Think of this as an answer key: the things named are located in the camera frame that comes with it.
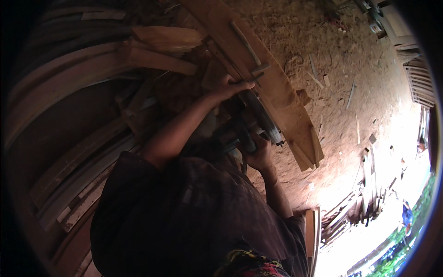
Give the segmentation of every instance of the green vegetation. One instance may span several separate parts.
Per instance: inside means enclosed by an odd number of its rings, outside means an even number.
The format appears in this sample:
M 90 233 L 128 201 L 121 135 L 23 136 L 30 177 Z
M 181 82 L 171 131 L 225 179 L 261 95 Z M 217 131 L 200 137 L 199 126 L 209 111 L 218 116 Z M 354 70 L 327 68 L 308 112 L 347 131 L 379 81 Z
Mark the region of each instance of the green vegetation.
M 416 222 L 423 222 L 426 218 L 427 212 L 429 211 L 429 206 L 431 205 L 434 182 L 435 176 L 430 177 L 427 182 L 427 186 L 425 186 L 420 198 L 418 199 L 415 206 L 412 208 L 412 214 L 414 215 L 412 226 L 414 226 Z M 418 234 L 418 230 L 420 230 L 420 228 L 417 228 L 416 232 L 411 234 L 411 236 L 415 237 Z M 395 231 L 393 231 L 393 233 L 388 237 L 388 240 L 397 244 L 403 239 L 404 234 L 405 227 L 402 227 L 400 231 L 398 231 L 398 229 L 395 229 Z
M 412 222 L 412 226 L 415 223 L 423 224 L 425 218 L 428 215 L 429 207 L 431 205 L 432 199 L 432 191 L 434 189 L 435 176 L 432 176 L 428 180 L 427 186 L 423 189 L 423 192 L 420 198 L 417 201 L 417 204 L 412 208 L 412 214 L 414 215 L 414 220 Z M 411 237 L 415 237 L 418 235 L 418 231 L 420 228 L 414 228 L 414 233 L 411 233 Z M 405 228 L 401 228 L 400 231 L 395 229 L 395 231 L 387 238 L 398 244 L 404 236 Z M 395 274 L 395 270 L 404 262 L 406 257 L 408 256 L 409 248 L 404 247 L 398 253 L 395 253 L 392 260 L 384 260 L 381 264 L 377 265 L 374 271 L 371 274 L 368 274 L 366 277 L 390 277 Z

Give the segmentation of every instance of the wooden slat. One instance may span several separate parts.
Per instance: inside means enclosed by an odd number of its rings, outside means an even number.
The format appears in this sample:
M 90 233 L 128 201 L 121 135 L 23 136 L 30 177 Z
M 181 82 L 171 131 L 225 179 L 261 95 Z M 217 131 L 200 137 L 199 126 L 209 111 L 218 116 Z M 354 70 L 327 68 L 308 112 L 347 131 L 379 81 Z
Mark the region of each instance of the wooden slat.
M 72 15 L 75 13 L 84 12 L 104 12 L 108 11 L 108 8 L 103 7 L 68 7 L 68 8 L 58 8 L 54 10 L 47 11 L 40 19 L 41 22 L 45 22 L 57 17 Z
M 82 14 L 81 20 L 98 20 L 98 19 L 108 19 L 108 20 L 122 20 L 126 15 L 125 11 L 121 10 L 107 10 L 100 12 L 84 12 Z
M 182 51 L 202 44 L 203 36 L 194 29 L 180 27 L 147 26 L 132 27 L 138 41 L 156 51 Z
M 48 199 L 48 205 L 37 214 L 39 223 L 45 231 L 48 231 L 55 223 L 57 217 L 65 210 L 71 201 L 105 169 L 114 163 L 123 151 L 129 151 L 135 147 L 133 135 L 125 137 L 103 153 L 92 159 L 74 173 L 57 189 L 61 193 L 55 193 Z
M 111 174 L 112 169 L 114 168 L 115 163 L 113 163 L 110 167 L 108 167 L 105 171 L 103 171 L 96 179 L 99 179 L 99 185 L 95 186 L 95 188 L 84 198 L 82 198 L 82 202 L 80 202 L 62 222 L 62 228 L 65 232 L 69 233 L 71 229 L 75 226 L 75 224 L 79 221 L 79 219 L 93 206 L 97 200 L 100 198 L 103 188 L 105 187 L 105 183 L 108 180 L 108 176 Z
M 126 128 L 127 125 L 121 118 L 118 118 L 98 129 L 61 156 L 32 187 L 30 195 L 34 204 L 38 208 L 41 208 L 54 189 L 56 189 L 80 163 Z
M 9 93 L 8 103 L 13 103 L 24 91 L 30 90 L 33 86 L 36 86 L 47 80 L 49 77 L 54 76 L 67 66 L 73 66 L 78 62 L 87 60 L 96 55 L 116 51 L 123 46 L 123 42 L 105 43 L 84 48 L 52 60 L 32 71 L 18 83 L 16 83 Z
M 113 52 L 79 63 L 35 87 L 7 115 L 5 148 L 8 149 L 37 116 L 58 101 L 91 83 L 132 68 L 134 66 L 128 65 L 124 55 Z
M 314 144 L 309 130 L 312 125 L 311 120 L 283 69 L 266 46 L 243 20 L 222 2 L 218 0 L 179 0 L 179 2 L 205 27 L 209 35 L 232 60 L 238 68 L 240 77 L 250 80 L 253 78 L 250 71 L 256 67 L 256 63 L 230 27 L 229 23 L 234 20 L 262 63 L 268 62 L 271 65 L 260 78 L 261 87 L 256 86 L 254 89 L 259 93 L 265 108 L 270 112 L 286 140 L 293 140 L 311 162 L 315 161 Z M 302 171 L 308 169 L 298 153 L 292 148 L 291 150 L 300 169 Z M 324 155 L 321 149 L 319 152 L 321 160 Z
M 139 48 L 129 47 L 128 52 L 128 64 L 133 67 L 169 70 L 185 75 L 194 75 L 198 68 L 190 62 Z
M 83 35 L 78 39 L 71 40 L 66 43 L 62 43 L 43 55 L 39 55 L 31 61 L 26 60 L 24 65 L 18 65 L 18 68 L 23 68 L 20 73 L 17 74 L 16 81 L 23 79 L 30 72 L 36 68 L 43 66 L 44 64 L 59 58 L 63 55 L 80 50 L 85 47 L 89 47 L 94 44 L 103 44 L 113 41 L 123 41 L 130 36 L 130 27 L 122 26 L 116 28 L 109 28 L 107 31 L 91 32 L 87 35 Z

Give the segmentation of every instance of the dirt floor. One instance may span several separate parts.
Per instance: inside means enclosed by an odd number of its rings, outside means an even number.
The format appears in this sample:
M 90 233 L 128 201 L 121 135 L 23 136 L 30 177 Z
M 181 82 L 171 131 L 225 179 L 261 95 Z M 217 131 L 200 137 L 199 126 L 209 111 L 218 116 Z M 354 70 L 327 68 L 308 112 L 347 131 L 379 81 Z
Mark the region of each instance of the dirt floor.
M 418 131 L 420 107 L 411 101 L 395 50 L 389 41 L 377 42 L 377 35 L 369 29 L 367 15 L 358 9 L 341 12 L 339 16 L 346 26 L 346 32 L 342 32 L 336 25 L 322 24 L 325 13 L 334 10 L 330 1 L 224 2 L 249 23 L 284 68 L 294 89 L 306 90 L 311 101 L 305 108 L 317 132 L 321 126 L 319 139 L 325 159 L 314 171 L 301 172 L 287 144 L 283 148 L 273 147 L 275 166 L 294 210 L 320 205 L 322 210 L 329 211 L 347 196 L 353 185 L 364 178 L 361 157 L 364 148 L 370 145 L 368 138 L 372 133 L 383 144 L 396 148 L 400 148 L 402 136 L 412 137 L 405 149 L 411 145 L 415 149 L 416 136 L 409 134 Z M 128 3 L 127 9 L 133 13 L 127 17 L 131 24 L 174 26 L 180 16 L 177 12 L 180 7 L 174 7 L 166 15 L 163 10 L 159 13 L 161 16 L 155 17 L 147 11 L 153 6 L 155 9 L 163 6 L 136 0 Z M 164 4 L 175 6 L 169 1 Z M 193 27 L 189 23 L 187 20 L 183 27 Z M 327 74 L 330 86 L 321 89 L 308 75 L 307 71 L 312 72 L 309 54 L 312 54 L 318 79 L 325 85 L 323 75 Z M 196 82 L 203 74 L 204 71 L 199 71 L 195 78 L 175 77 L 163 86 L 179 90 L 167 94 L 164 91 L 168 89 L 158 89 L 161 91 L 157 94 L 159 101 L 172 113 L 185 109 L 204 93 Z M 356 88 L 349 109 L 346 109 L 354 80 Z M 322 100 L 324 106 L 316 105 L 317 99 Z M 413 126 L 408 125 L 411 129 L 407 129 L 407 134 L 403 132 L 405 117 L 413 121 Z M 360 144 L 357 142 L 357 118 Z M 248 176 L 265 195 L 260 174 L 248 168 Z

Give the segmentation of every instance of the wooden board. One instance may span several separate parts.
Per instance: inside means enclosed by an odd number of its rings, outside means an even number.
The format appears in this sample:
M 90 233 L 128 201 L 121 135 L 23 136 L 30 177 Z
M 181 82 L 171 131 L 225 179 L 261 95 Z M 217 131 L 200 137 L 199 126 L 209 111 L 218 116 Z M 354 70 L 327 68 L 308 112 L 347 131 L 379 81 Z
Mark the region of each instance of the wooden board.
M 103 7 L 68 7 L 68 8 L 58 8 L 54 10 L 47 11 L 40 18 L 41 22 L 45 22 L 57 17 L 72 15 L 75 13 L 84 13 L 84 12 L 104 12 L 109 11 L 107 8 Z
M 121 118 L 113 120 L 61 156 L 32 187 L 30 195 L 34 204 L 38 208 L 41 208 L 54 189 L 56 189 L 79 164 L 126 128 L 127 125 Z
M 133 67 L 169 70 L 185 75 L 194 75 L 198 68 L 190 62 L 133 47 L 129 47 L 127 59 L 128 64 Z
M 112 52 L 79 63 L 33 88 L 7 115 L 5 148 L 8 149 L 37 116 L 61 99 L 91 83 L 132 68 L 134 66 L 128 65 L 122 53 Z
M 260 95 L 265 108 L 270 112 L 270 116 L 275 120 L 286 140 L 293 140 L 314 164 L 314 144 L 309 129 L 312 125 L 311 120 L 283 69 L 266 46 L 243 20 L 222 2 L 218 0 L 179 0 L 179 2 L 205 27 L 212 39 L 235 65 L 240 78 L 250 80 L 253 78 L 250 71 L 256 67 L 256 63 L 246 46 L 230 27 L 229 23 L 234 20 L 260 61 L 271 65 L 265 71 L 265 75 L 260 78 L 261 87 L 256 86 L 254 89 Z M 291 150 L 300 169 L 302 171 L 308 169 L 308 165 L 303 162 L 298 153 L 292 148 Z M 319 154 L 320 159 L 323 159 L 321 149 Z
M 16 83 L 9 93 L 8 103 L 13 103 L 26 90 L 30 90 L 32 87 L 54 76 L 56 73 L 63 69 L 66 69 L 66 67 L 68 66 L 73 66 L 78 62 L 90 59 L 103 53 L 117 51 L 123 46 L 123 42 L 105 43 L 84 48 L 52 60 L 32 71 L 23 79 L 21 79 L 18 83 Z
M 132 27 L 134 37 L 156 51 L 182 51 L 202 44 L 203 36 L 194 29 L 180 27 Z
M 71 175 L 57 191 L 48 199 L 48 205 L 37 214 L 39 223 L 45 231 L 48 231 L 56 222 L 57 217 L 66 209 L 75 197 L 105 169 L 113 164 L 123 151 L 129 151 L 135 147 L 133 135 L 126 136 L 103 153 L 84 164 L 80 170 Z

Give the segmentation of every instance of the dark t-shirt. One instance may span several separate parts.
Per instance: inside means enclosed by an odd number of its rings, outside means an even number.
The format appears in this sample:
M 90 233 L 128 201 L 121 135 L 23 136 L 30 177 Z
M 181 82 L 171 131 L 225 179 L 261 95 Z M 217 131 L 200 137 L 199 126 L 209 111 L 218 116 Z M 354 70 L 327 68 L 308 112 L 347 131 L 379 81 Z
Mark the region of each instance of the dark t-shirt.
M 94 264 L 112 276 L 212 276 L 234 250 L 307 275 L 304 218 L 279 217 L 226 162 L 179 157 L 164 172 L 123 152 L 91 226 Z

